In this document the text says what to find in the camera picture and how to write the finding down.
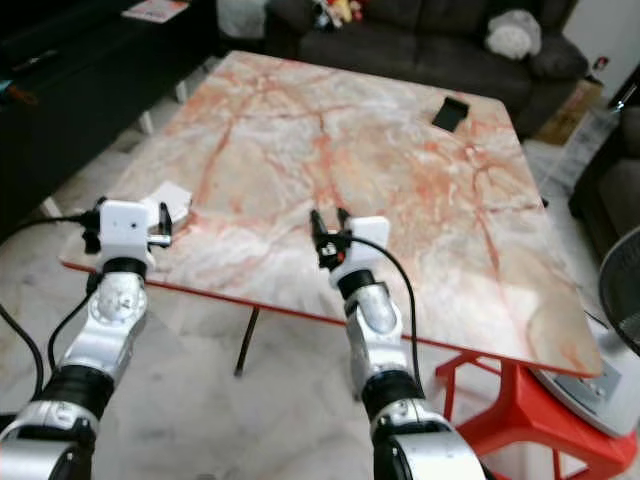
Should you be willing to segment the marble folding table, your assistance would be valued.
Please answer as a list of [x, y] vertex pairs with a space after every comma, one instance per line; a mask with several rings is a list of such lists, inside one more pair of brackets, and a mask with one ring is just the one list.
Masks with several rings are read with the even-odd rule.
[[232, 52], [105, 191], [192, 193], [157, 287], [343, 323], [310, 212], [384, 216], [376, 265], [419, 339], [591, 378], [600, 355], [522, 146], [499, 101], [463, 96], [456, 133], [430, 125], [449, 92]]

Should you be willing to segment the grey plush cushion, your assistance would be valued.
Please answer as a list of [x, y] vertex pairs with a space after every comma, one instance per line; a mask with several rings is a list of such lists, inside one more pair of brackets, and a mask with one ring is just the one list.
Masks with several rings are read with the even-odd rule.
[[541, 27], [535, 15], [509, 9], [486, 23], [486, 49], [511, 60], [522, 60], [541, 51]]

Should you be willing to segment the cartoon boy plush doll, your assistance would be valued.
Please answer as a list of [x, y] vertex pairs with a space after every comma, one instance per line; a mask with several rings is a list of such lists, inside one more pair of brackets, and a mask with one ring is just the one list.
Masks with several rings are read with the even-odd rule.
[[364, 0], [314, 0], [317, 29], [339, 29], [364, 19]]

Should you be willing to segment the crumpled white tissue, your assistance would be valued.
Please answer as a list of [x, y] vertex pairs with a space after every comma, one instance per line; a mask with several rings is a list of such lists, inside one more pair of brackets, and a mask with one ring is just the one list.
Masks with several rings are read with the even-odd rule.
[[161, 183], [154, 192], [142, 198], [142, 204], [148, 206], [148, 224], [156, 227], [160, 223], [160, 205], [164, 204], [168, 210], [169, 218], [172, 220], [173, 227], [186, 220], [189, 214], [189, 202], [191, 202], [192, 193], [187, 191], [178, 184], [173, 182]]

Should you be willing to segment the large flat cardboard box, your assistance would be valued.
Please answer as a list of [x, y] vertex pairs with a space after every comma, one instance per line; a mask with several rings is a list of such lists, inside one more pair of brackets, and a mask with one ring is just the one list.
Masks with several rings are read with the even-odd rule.
[[540, 131], [534, 136], [535, 140], [554, 146], [567, 145], [585, 116], [598, 104], [603, 88], [604, 84], [594, 76], [579, 79], [556, 113], [541, 125]]

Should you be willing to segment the dark grey sofa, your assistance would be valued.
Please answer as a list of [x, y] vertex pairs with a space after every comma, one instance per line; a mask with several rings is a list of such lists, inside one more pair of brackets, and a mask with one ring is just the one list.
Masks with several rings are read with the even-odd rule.
[[[361, 20], [317, 26], [315, 0], [269, 0], [265, 54], [502, 101], [521, 140], [570, 99], [589, 61], [564, 35], [576, 0], [357, 0]], [[539, 52], [521, 60], [484, 44], [490, 19], [532, 14]]]

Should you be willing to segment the black pouch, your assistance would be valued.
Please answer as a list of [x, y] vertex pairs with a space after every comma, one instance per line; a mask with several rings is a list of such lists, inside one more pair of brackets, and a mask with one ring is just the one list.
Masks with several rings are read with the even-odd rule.
[[470, 114], [470, 104], [454, 96], [445, 96], [442, 105], [436, 110], [430, 125], [439, 131], [456, 133]]

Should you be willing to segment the pink white booklet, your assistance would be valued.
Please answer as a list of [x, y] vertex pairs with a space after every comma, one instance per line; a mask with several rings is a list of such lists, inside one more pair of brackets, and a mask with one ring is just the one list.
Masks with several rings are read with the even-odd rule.
[[191, 0], [141, 0], [122, 12], [122, 17], [147, 20], [155, 24], [169, 22], [191, 6]]

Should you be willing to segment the red plastic stool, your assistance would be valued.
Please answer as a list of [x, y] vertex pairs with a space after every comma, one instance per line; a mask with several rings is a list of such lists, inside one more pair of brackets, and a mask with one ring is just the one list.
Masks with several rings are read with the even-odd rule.
[[490, 454], [516, 443], [544, 445], [552, 452], [554, 480], [611, 480], [631, 466], [640, 452], [640, 435], [611, 436], [575, 415], [535, 378], [534, 371], [503, 360], [490, 367], [475, 353], [462, 353], [436, 367], [444, 390], [444, 416], [453, 419], [457, 372], [472, 365], [500, 378], [498, 397], [488, 410], [454, 429], [476, 454]]

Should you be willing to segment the grey standing fan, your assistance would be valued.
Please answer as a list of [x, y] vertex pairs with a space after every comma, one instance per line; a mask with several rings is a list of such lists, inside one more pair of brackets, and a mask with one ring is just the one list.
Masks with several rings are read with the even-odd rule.
[[611, 436], [640, 426], [640, 227], [605, 253], [596, 282], [602, 316], [590, 329], [602, 353], [594, 378], [535, 371], [549, 393], [580, 419]]

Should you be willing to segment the black tv cabinet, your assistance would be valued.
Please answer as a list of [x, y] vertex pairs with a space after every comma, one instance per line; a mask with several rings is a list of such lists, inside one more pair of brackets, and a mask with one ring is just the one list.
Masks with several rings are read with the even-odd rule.
[[142, 0], [0, 0], [0, 237], [209, 58], [216, 0], [163, 23]]

